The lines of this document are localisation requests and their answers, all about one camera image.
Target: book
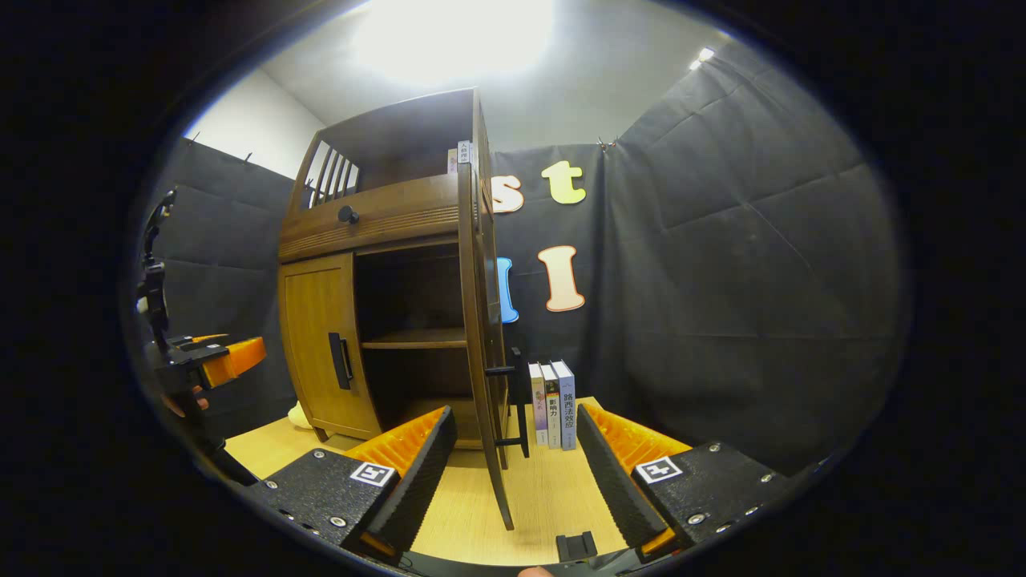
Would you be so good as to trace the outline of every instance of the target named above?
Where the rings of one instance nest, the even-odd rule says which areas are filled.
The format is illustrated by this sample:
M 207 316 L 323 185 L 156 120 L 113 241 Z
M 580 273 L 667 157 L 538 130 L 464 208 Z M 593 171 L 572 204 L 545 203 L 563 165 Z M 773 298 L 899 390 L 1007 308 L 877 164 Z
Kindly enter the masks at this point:
M 538 362 L 527 363 L 530 374 L 530 400 L 535 406 L 535 437 L 539 447 L 549 445 L 548 410 L 545 407 L 545 379 L 542 377 L 542 366 Z
M 559 429 L 563 451 L 577 449 L 577 391 L 574 373 L 562 360 L 552 363 L 552 370 L 559 379 Z
M 545 379 L 545 407 L 549 429 L 549 449 L 559 449 L 559 379 L 552 371 L 551 364 L 542 366 L 542 377 Z

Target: light wood tabletop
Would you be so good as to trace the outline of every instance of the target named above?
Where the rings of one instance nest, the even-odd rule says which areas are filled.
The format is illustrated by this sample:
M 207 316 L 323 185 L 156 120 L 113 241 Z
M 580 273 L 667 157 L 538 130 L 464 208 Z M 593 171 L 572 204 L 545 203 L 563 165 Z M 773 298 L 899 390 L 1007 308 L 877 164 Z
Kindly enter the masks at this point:
M 598 406 L 594 397 L 578 403 Z M 511 406 L 509 436 L 519 434 Z M 598 554 L 627 547 L 609 514 L 580 445 L 574 451 L 538 447 L 534 411 L 526 413 L 530 458 L 508 449 L 503 482 L 516 529 L 507 531 L 481 451 L 453 450 L 412 550 L 479 565 L 527 566 L 559 562 L 556 536 L 591 531 Z M 336 434 L 327 443 L 287 418 L 228 439 L 227 450 L 261 478 L 316 448 L 345 454 L 363 440 Z

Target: book spine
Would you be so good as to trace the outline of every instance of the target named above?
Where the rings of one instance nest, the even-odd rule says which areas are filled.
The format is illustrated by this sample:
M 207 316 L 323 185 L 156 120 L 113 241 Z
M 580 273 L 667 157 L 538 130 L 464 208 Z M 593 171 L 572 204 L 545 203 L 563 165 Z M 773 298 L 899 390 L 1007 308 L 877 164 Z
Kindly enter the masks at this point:
M 545 400 L 549 408 L 549 449 L 559 449 L 559 381 L 546 381 Z
M 577 449 L 577 395 L 574 388 L 574 377 L 559 378 L 559 417 L 563 432 L 563 451 Z
M 530 395 L 535 405 L 535 436 L 539 447 L 547 447 L 549 445 L 549 420 L 545 407 L 544 379 L 534 378 L 530 380 Z

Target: yellow letter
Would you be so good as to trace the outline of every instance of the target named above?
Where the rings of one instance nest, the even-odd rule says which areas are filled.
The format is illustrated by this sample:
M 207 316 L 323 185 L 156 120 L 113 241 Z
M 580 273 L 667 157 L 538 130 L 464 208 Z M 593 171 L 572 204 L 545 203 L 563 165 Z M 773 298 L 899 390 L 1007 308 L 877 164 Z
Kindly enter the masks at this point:
M 542 178 L 549 179 L 549 190 L 552 191 L 552 198 L 561 204 L 575 204 L 584 200 L 587 194 L 583 188 L 574 188 L 573 178 L 584 175 L 578 166 L 570 166 L 565 160 L 560 160 L 552 166 L 542 170 Z

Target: black curtain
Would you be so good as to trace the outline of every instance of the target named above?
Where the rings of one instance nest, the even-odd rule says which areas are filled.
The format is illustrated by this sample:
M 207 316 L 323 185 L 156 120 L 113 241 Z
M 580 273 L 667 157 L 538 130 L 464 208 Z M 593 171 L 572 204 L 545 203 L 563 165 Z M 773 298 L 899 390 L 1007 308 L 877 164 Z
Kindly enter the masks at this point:
M 785 472 L 879 411 L 907 325 L 897 221 L 844 130 L 755 52 L 723 47 L 604 151 L 494 156 L 525 197 L 498 215 L 507 344 L 566 359 L 579 395 Z M 559 160 L 584 171 L 579 204 L 541 178 Z M 537 253 L 558 244 L 586 302 L 553 313 Z
M 277 296 L 278 235 L 292 181 L 183 139 L 154 203 L 174 187 L 174 207 L 153 247 L 166 267 L 169 335 L 259 336 L 267 348 L 264 361 L 204 393 L 207 429 L 234 436 L 284 417 L 295 403 Z

